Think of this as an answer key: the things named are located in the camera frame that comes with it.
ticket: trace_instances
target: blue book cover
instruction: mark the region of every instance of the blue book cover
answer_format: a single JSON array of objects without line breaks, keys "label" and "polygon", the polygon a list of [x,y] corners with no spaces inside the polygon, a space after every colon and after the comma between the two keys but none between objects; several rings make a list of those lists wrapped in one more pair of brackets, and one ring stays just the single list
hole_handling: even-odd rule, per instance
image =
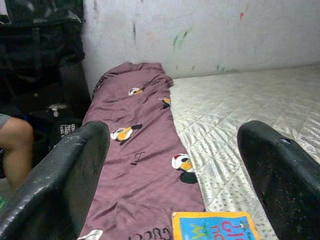
[{"label": "blue book cover", "polygon": [[174,212],[174,240],[260,240],[247,212]]}]

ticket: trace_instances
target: white quilted mattress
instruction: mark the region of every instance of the white quilted mattress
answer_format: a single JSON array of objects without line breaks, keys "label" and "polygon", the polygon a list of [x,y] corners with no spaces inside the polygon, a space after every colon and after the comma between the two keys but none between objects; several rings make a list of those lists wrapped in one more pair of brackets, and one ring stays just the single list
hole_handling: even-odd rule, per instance
[{"label": "white quilted mattress", "polygon": [[239,127],[260,120],[320,163],[320,65],[174,80],[171,110],[206,209],[246,211],[275,240],[237,146]]}]

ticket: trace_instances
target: purple blanket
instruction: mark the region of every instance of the purple blanket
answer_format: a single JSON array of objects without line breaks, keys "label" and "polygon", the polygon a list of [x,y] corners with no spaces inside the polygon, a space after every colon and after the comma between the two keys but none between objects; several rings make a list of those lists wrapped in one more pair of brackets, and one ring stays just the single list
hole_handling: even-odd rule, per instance
[{"label": "purple blanket", "polygon": [[103,121],[110,149],[79,240],[172,240],[171,215],[205,210],[170,111],[160,64],[125,63],[97,84],[83,123]]}]

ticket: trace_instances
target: black bag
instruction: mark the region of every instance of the black bag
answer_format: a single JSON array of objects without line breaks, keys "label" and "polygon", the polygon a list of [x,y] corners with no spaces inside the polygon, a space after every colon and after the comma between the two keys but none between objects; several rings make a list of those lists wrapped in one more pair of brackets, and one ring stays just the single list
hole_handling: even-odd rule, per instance
[{"label": "black bag", "polygon": [[34,83],[44,68],[71,66],[85,57],[82,0],[7,0],[6,8],[10,24],[0,24],[0,71]]}]

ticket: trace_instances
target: person's leg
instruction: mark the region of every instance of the person's leg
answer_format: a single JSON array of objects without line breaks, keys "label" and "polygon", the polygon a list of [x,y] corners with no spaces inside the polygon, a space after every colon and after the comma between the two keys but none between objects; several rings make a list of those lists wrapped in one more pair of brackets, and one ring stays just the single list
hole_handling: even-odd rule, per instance
[{"label": "person's leg", "polygon": [[22,185],[31,171],[33,142],[33,128],[24,120],[10,117],[0,128],[3,168],[13,191]]}]

